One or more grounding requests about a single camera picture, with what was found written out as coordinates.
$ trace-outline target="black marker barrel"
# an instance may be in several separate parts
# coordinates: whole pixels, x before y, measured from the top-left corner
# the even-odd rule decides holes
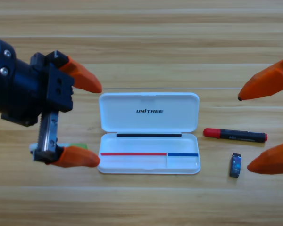
[[[264,143],[267,141],[266,133],[256,133],[256,132],[247,132],[239,130],[230,130],[230,129],[210,129],[206,128],[203,131],[203,135],[206,137],[214,137],[220,139],[228,140],[242,140],[242,141],[251,141]]]

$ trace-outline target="orange fingertip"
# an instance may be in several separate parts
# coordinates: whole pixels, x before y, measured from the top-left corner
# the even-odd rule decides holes
[[[64,147],[59,160],[51,163],[51,165],[65,168],[75,166],[96,167],[99,163],[99,157],[92,151],[77,146],[70,146]]]
[[[239,100],[271,96],[283,90],[283,60],[255,74],[241,89]]]
[[[60,70],[75,79],[74,87],[84,89],[91,93],[101,93],[102,85],[97,77],[68,56],[68,63],[60,67]]]
[[[247,169],[260,174],[283,173],[283,144],[264,151],[247,166]]]

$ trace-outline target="wood grain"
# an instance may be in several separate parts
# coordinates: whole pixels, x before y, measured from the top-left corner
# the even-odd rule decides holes
[[[58,49],[104,92],[194,92],[201,171],[193,176],[105,175],[33,162],[38,125],[0,120],[0,226],[283,226],[283,175],[246,166],[283,143],[283,91],[237,100],[256,72],[283,58],[283,0],[0,0],[0,38],[29,62]],[[98,153],[98,94],[75,89],[59,142]],[[265,144],[205,138],[206,127],[266,132]],[[228,177],[233,152],[238,179]]]

